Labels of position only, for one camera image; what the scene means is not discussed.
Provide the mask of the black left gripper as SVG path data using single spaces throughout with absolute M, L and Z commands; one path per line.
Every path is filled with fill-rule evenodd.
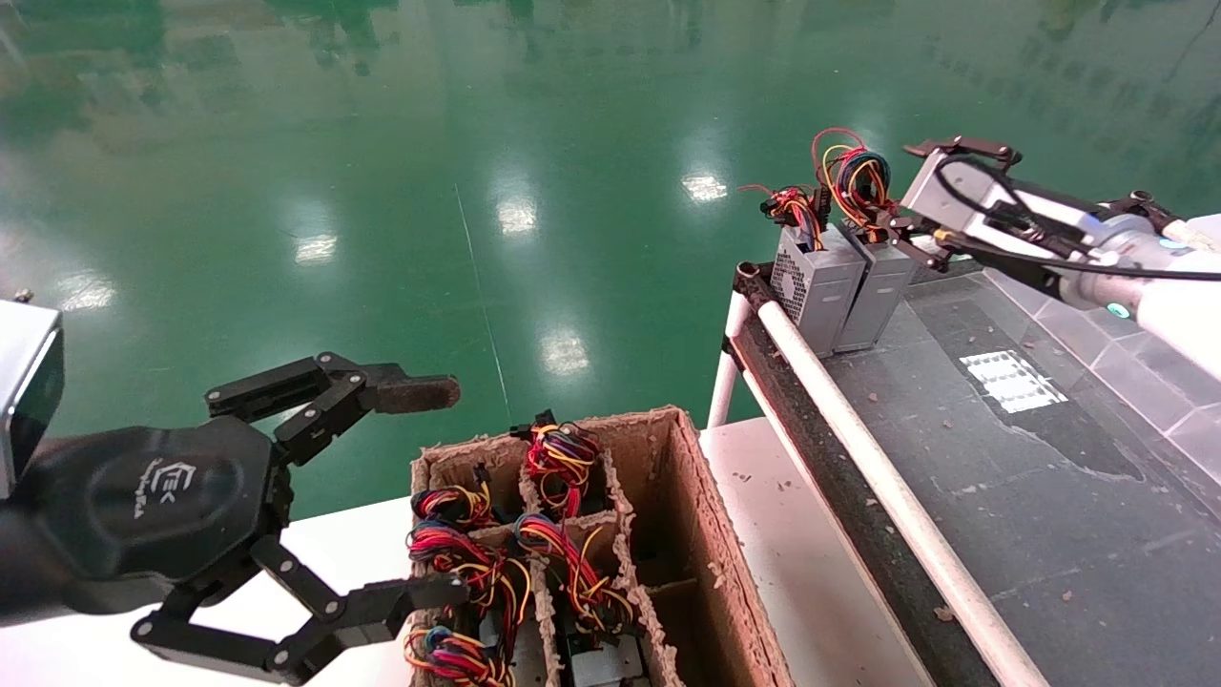
M 120 427 L 50 438 L 20 478 L 20 578 L 28 584 L 175 584 L 136 622 L 153 656 L 272 685 L 306 685 L 341 653 L 396 639 L 410 614 L 462 605 L 457 574 L 392 578 L 339 594 L 280 543 L 280 471 L 300 467 L 369 412 L 453 408 L 453 375 L 400 364 L 302 358 L 205 394 L 197 427 Z M 249 425 L 292 410 L 274 441 Z M 256 574 L 309 613 L 283 639 L 193 624 Z

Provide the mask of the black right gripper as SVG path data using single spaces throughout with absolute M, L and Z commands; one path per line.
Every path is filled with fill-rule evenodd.
M 947 156 L 973 154 L 996 161 L 1000 170 L 1010 170 L 1024 160 L 1024 154 L 1016 148 L 976 135 L 926 139 L 916 145 L 904 145 L 904 151 L 919 159 L 927 159 L 933 153 L 946 153 Z M 990 207 L 977 201 L 974 210 L 982 215 L 982 225 L 1024 245 L 1022 253 L 1012 240 L 1004 242 L 988 236 L 976 238 L 974 260 L 988 268 L 1002 271 L 1009 277 L 1046 277 L 1053 273 L 1042 260 L 1056 262 L 1074 257 L 1074 244 L 1065 239 L 1056 226 L 1045 229 L 1038 221 L 1038 215 L 1032 215 L 1023 201 L 999 201 Z M 897 248 L 921 268 L 938 275 L 949 273 L 956 254 L 934 238 L 930 223 L 905 217 L 899 210 L 871 210 L 866 214 L 862 232 L 871 242 Z

